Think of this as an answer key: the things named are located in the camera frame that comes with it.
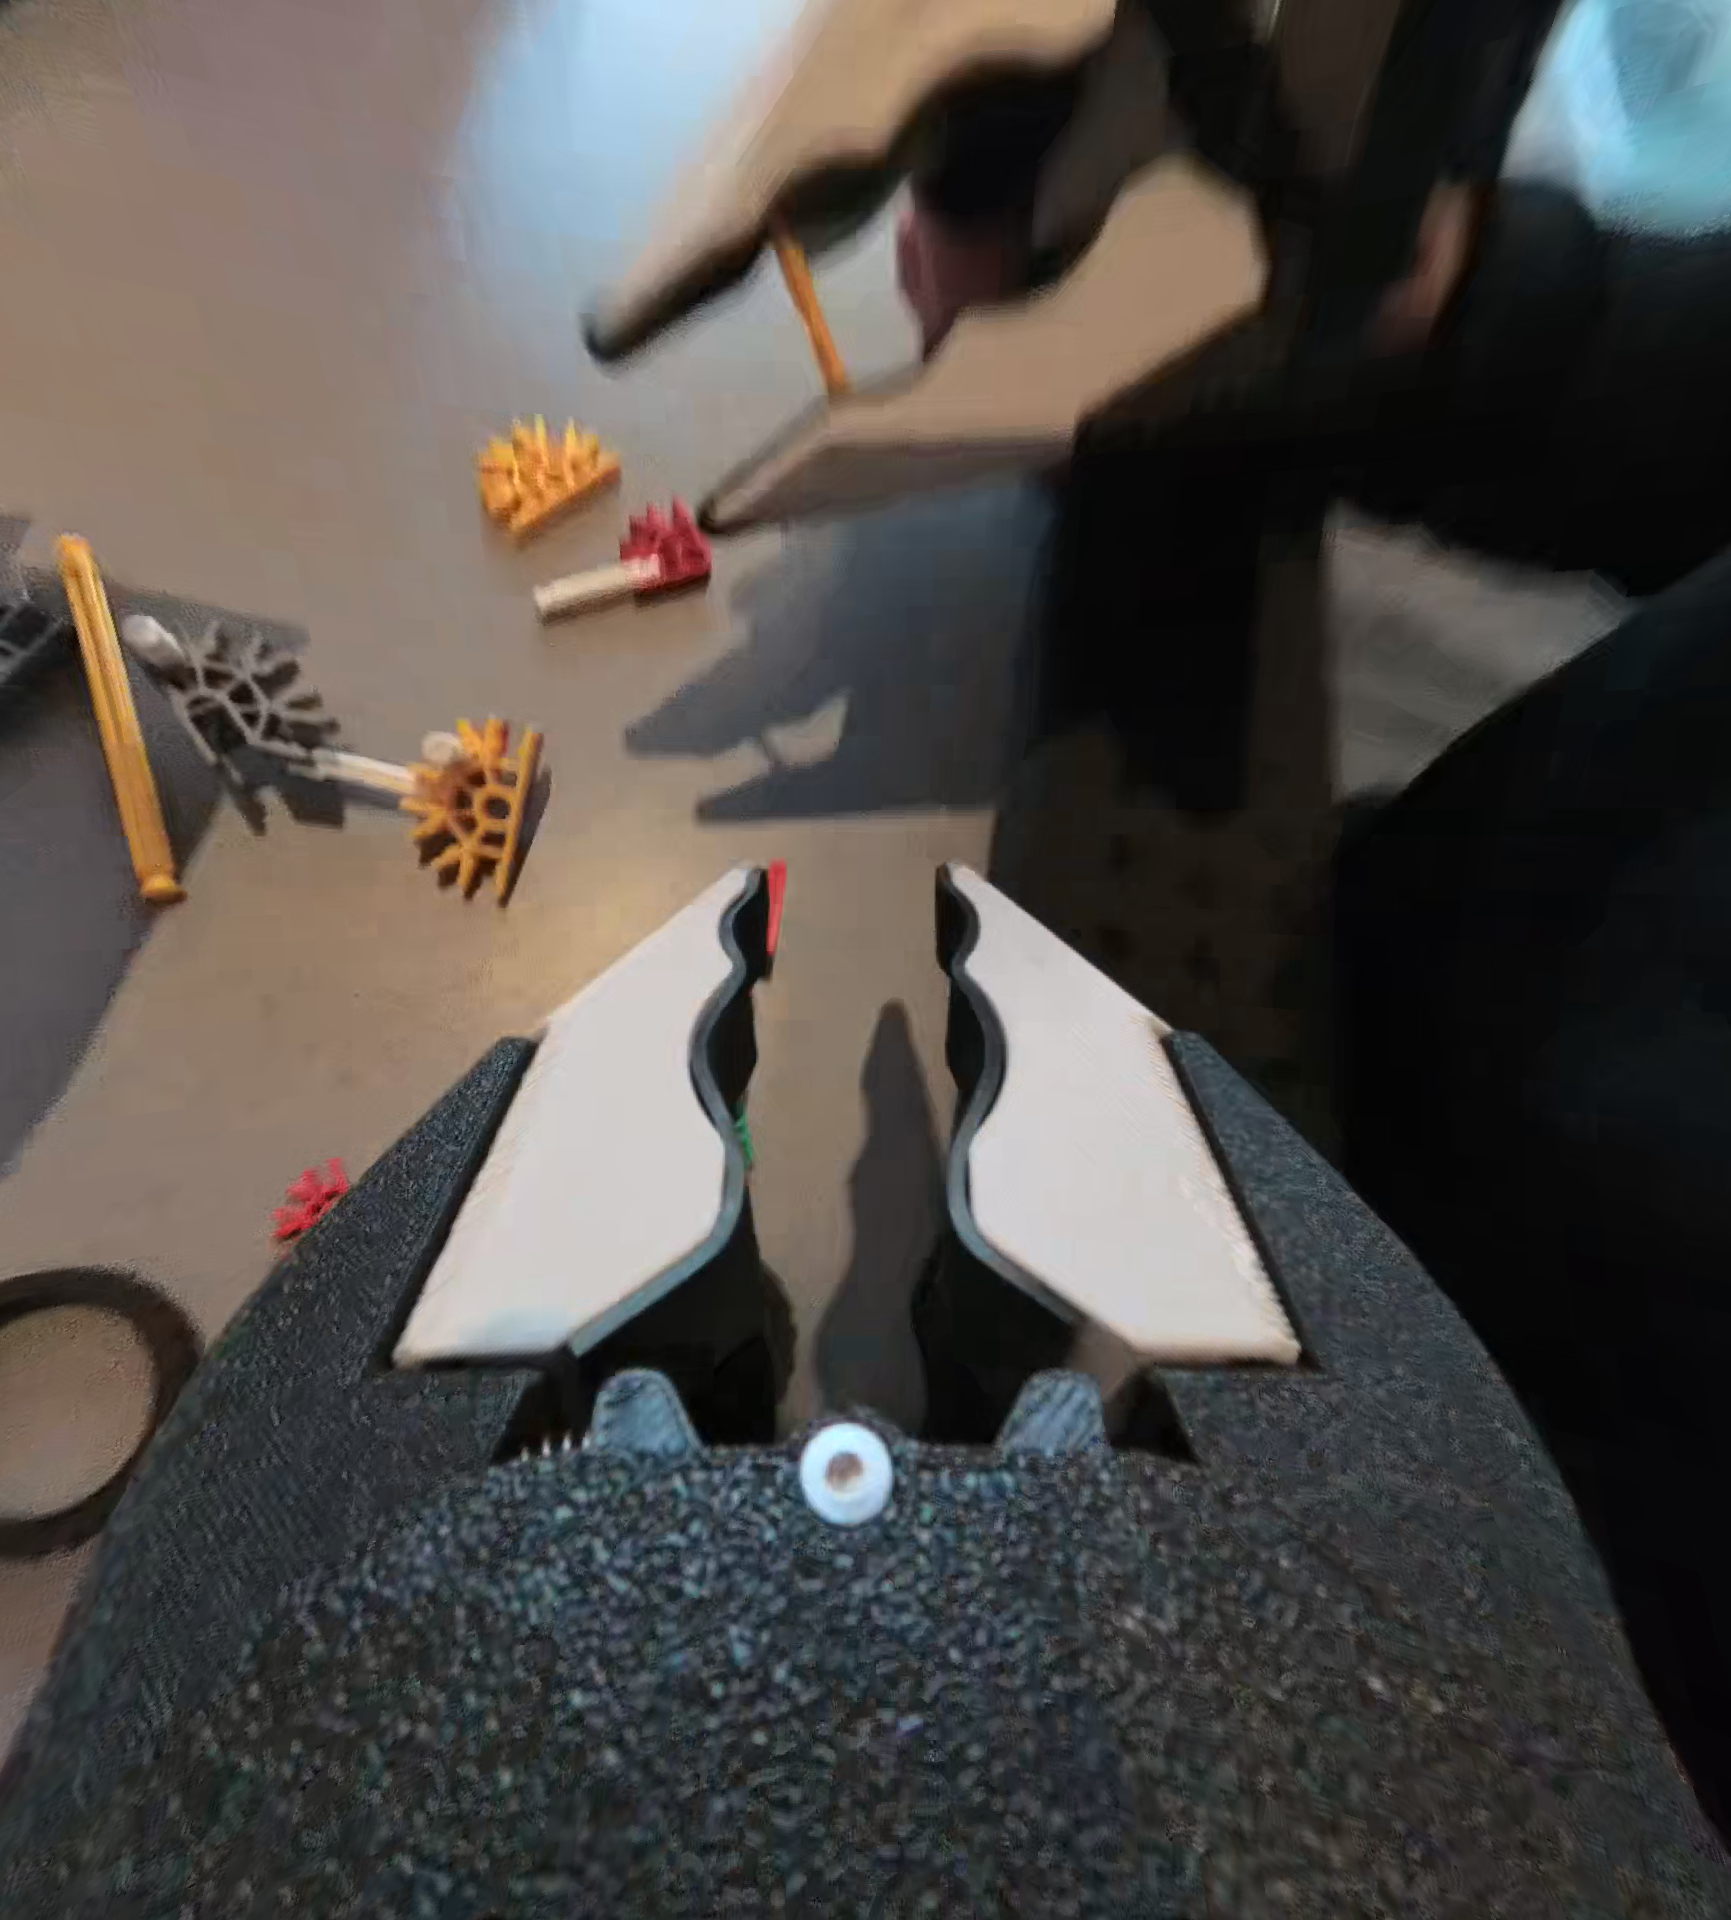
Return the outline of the long yellow toy rod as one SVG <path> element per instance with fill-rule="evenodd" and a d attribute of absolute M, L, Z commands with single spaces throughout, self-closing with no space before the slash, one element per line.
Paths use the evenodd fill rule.
<path fill-rule="evenodd" d="M 133 676 L 125 661 L 109 592 L 86 537 L 54 537 L 54 572 L 79 645 L 90 710 L 109 777 L 119 829 L 133 858 L 136 896 L 154 907 L 183 902 L 173 840 L 166 829 L 154 757 L 140 732 Z"/>

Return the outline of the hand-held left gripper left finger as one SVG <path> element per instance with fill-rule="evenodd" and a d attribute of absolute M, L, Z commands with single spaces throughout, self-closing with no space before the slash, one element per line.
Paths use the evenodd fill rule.
<path fill-rule="evenodd" d="M 736 1249 L 771 868 L 736 866 L 550 1010 L 394 1371 L 589 1358 Z"/>

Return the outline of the black toy tyre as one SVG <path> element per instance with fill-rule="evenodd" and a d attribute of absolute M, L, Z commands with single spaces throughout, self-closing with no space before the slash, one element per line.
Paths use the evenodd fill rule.
<path fill-rule="evenodd" d="M 0 1333 L 45 1309 L 103 1309 L 128 1324 L 154 1366 L 154 1410 L 125 1468 L 86 1494 L 86 1502 L 35 1516 L 0 1516 L 0 1566 L 30 1566 L 103 1534 L 206 1358 L 206 1338 L 183 1305 L 119 1267 L 41 1267 L 0 1279 Z"/>

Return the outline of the red connector with white rod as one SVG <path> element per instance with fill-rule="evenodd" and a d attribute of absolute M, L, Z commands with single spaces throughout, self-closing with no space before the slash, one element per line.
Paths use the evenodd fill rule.
<path fill-rule="evenodd" d="M 713 541 L 684 499 L 627 518 L 615 566 L 556 577 L 536 588 L 537 624 L 582 617 L 626 602 L 662 602 L 713 581 Z"/>

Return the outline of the person's right hand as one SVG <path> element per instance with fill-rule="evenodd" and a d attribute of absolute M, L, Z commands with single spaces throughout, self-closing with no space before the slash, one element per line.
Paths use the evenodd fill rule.
<path fill-rule="evenodd" d="M 1416 354 L 1440 332 L 1457 287 L 1467 275 L 1487 196 L 1474 181 L 1440 181 L 1427 196 L 1407 271 L 1388 286 L 1370 323 L 1379 354 Z"/>

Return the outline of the short yellow toy rod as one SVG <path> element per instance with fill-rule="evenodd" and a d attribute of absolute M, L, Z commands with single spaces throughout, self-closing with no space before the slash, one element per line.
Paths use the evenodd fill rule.
<path fill-rule="evenodd" d="M 832 333 L 809 256 L 786 219 L 771 219 L 767 246 L 783 267 L 786 295 L 807 332 L 807 348 L 818 371 L 825 394 L 845 400 L 854 390 L 854 378 Z"/>

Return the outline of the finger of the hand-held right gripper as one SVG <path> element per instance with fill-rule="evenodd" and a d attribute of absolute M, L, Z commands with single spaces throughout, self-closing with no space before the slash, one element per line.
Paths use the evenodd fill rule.
<path fill-rule="evenodd" d="M 1073 256 L 1160 149 L 1151 4 L 809 4 L 582 323 L 621 365 L 721 303 L 776 231 L 807 256 L 902 199 L 919 354 Z"/>
<path fill-rule="evenodd" d="M 1161 158 L 1068 275 L 968 310 L 913 373 L 829 400 L 699 495 L 698 522 L 731 537 L 1061 468 L 1092 414 L 1249 323 L 1265 286 L 1258 199 Z"/>

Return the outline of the person's right forearm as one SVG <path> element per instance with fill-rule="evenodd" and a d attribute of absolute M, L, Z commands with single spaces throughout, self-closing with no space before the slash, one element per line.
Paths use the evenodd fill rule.
<path fill-rule="evenodd" d="M 1501 181 L 1440 354 L 1442 429 L 1360 483 L 1370 518 L 1626 592 L 1731 546 L 1731 231 L 1605 231 Z"/>

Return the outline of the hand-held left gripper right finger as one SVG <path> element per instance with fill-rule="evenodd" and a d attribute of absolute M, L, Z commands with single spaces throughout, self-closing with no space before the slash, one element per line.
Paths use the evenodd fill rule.
<path fill-rule="evenodd" d="M 1161 1018 L 959 859 L 936 868 L 936 954 L 973 1037 L 948 1151 L 959 1247 L 1140 1361 L 1298 1366 Z"/>

